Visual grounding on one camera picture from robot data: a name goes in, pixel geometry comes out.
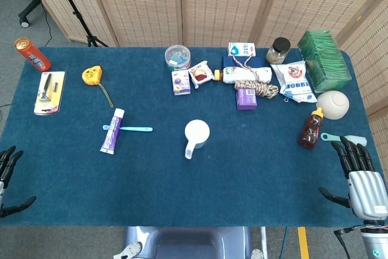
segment bottle cap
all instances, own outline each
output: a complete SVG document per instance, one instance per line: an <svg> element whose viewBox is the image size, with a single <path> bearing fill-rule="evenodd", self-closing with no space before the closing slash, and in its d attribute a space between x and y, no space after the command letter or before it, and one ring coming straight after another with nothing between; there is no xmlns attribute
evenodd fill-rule
<svg viewBox="0 0 388 259"><path fill-rule="evenodd" d="M122 109L115 109L115 114L113 116L117 116L118 118L123 118L124 117L124 110Z"/></svg>
<svg viewBox="0 0 388 259"><path fill-rule="evenodd" d="M317 108L314 110L311 115L318 115L320 118L323 118L323 112L322 112L322 107Z"/></svg>
<svg viewBox="0 0 388 259"><path fill-rule="evenodd" d="M274 40L272 47L278 53L283 53L290 49L291 43L288 39L280 37Z"/></svg>
<svg viewBox="0 0 388 259"><path fill-rule="evenodd" d="M215 81L221 80L221 72L219 70L214 70L214 80Z"/></svg>

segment white cup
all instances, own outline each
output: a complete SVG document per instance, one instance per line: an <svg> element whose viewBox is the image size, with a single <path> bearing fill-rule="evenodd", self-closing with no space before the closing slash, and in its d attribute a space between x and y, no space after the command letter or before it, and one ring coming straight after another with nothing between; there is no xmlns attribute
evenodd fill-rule
<svg viewBox="0 0 388 259"><path fill-rule="evenodd" d="M194 119L186 125L184 134L188 140L184 156L191 159L194 149L199 149L205 145L210 135L210 129L204 121Z"/></svg>

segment red sauce bottle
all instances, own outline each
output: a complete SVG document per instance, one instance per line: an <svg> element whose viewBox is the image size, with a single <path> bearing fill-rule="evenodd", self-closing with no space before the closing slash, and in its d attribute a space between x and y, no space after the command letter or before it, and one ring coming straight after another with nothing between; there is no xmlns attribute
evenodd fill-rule
<svg viewBox="0 0 388 259"><path fill-rule="evenodd" d="M312 149L318 142L319 127L322 126L323 113L322 108L314 110L306 123L304 124L303 130L299 137L299 143L305 148Z"/></svg>

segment white package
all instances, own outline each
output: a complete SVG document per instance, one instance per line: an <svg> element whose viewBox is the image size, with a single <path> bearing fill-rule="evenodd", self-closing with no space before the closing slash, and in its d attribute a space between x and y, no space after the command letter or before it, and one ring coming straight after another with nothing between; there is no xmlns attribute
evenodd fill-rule
<svg viewBox="0 0 388 259"><path fill-rule="evenodd" d="M270 67L252 68L259 76L259 81L263 83L271 82L272 71ZM256 81L256 75L250 70L240 67L226 67L224 68L223 81L228 84L236 83L240 80Z"/></svg>
<svg viewBox="0 0 388 259"><path fill-rule="evenodd" d="M280 94L298 103L315 103L316 98L306 79L306 63L298 61L289 64L271 64L280 83Z"/></svg>

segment glass jar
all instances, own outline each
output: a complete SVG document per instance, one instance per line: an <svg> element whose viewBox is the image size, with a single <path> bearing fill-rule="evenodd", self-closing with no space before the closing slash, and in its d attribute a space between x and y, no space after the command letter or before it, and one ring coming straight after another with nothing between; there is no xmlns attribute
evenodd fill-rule
<svg viewBox="0 0 388 259"><path fill-rule="evenodd" d="M286 38L276 38L268 49L266 59L270 64L282 64L291 47L291 43Z"/></svg>

